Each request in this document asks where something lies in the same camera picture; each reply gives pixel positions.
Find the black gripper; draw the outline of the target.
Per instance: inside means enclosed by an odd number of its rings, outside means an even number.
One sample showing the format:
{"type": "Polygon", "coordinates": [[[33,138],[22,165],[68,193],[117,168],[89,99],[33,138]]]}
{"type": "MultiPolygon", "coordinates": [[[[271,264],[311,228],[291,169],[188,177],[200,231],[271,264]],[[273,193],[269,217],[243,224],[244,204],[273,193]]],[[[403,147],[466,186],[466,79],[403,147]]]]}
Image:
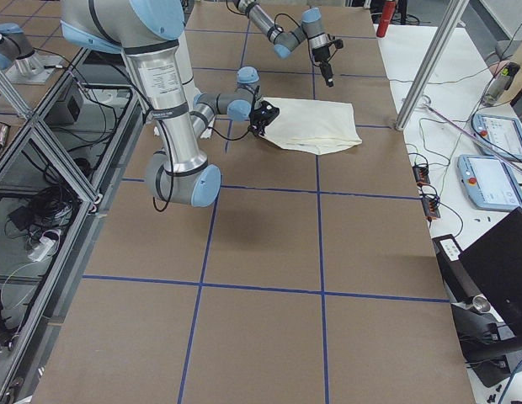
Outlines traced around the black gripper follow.
{"type": "Polygon", "coordinates": [[[325,81],[325,84],[331,88],[333,83],[333,69],[330,65],[331,45],[326,44],[315,49],[312,49],[313,65],[320,68],[320,72],[325,81]]]}
{"type": "Polygon", "coordinates": [[[261,103],[260,106],[250,114],[250,130],[254,136],[264,137],[264,130],[280,114],[280,109],[271,103],[261,103]]]}

